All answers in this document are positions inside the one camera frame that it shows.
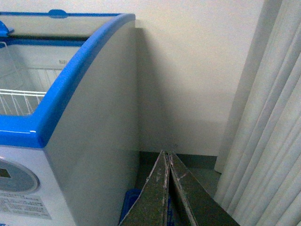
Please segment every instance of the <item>blue plastic crate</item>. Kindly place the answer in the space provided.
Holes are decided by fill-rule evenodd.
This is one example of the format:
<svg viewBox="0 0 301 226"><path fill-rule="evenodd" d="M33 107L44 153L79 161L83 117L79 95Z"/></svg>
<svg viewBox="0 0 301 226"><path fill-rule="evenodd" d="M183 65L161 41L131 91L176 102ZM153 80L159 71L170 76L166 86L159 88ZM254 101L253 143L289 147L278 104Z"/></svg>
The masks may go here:
<svg viewBox="0 0 301 226"><path fill-rule="evenodd" d="M130 210L130 208L133 206L135 201L138 199L140 193L141 193L141 190L135 189L135 188L127 191L126 196L124 198L123 208L122 208L119 223L123 220L123 218L126 216L128 211ZM166 226L174 226L174 218L173 218L173 211L170 206L170 198L168 198L167 225Z"/></svg>

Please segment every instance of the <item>chest freezer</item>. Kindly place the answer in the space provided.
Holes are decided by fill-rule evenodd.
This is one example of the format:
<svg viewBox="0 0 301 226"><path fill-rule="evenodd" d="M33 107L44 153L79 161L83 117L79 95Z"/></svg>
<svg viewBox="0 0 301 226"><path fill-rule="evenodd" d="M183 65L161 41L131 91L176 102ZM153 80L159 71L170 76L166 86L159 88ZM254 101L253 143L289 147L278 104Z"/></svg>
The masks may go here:
<svg viewBox="0 0 301 226"><path fill-rule="evenodd" d="M0 225L117 225L138 167L135 16L0 13Z"/></svg>

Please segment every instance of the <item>white wall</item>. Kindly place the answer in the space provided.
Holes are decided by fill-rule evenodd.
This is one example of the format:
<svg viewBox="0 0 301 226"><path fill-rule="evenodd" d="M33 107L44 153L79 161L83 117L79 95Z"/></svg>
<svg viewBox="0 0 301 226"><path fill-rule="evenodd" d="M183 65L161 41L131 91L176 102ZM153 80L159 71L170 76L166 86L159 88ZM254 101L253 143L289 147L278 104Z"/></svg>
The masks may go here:
<svg viewBox="0 0 301 226"><path fill-rule="evenodd" d="M135 13L141 149L217 155L263 1L10 0L0 10Z"/></svg>

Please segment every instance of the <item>freezer side panel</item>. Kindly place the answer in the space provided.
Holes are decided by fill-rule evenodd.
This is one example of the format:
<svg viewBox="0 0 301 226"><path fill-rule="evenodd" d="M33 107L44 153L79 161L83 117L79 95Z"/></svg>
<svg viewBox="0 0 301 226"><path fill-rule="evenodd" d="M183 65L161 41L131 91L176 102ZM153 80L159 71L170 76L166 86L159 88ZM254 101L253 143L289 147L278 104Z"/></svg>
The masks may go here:
<svg viewBox="0 0 301 226"><path fill-rule="evenodd" d="M138 168L135 22L108 40L45 147L77 225L117 225Z"/></svg>

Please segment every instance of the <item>baseboard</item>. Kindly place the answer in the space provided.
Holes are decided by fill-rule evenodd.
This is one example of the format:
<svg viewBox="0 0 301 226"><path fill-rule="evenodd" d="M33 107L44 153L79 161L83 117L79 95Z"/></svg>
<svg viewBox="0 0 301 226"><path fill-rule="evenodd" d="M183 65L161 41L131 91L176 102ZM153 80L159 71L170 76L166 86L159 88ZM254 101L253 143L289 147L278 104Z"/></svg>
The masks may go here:
<svg viewBox="0 0 301 226"><path fill-rule="evenodd" d="M188 168L214 169L217 156L177 154ZM140 152L140 164L154 165L159 153Z"/></svg>

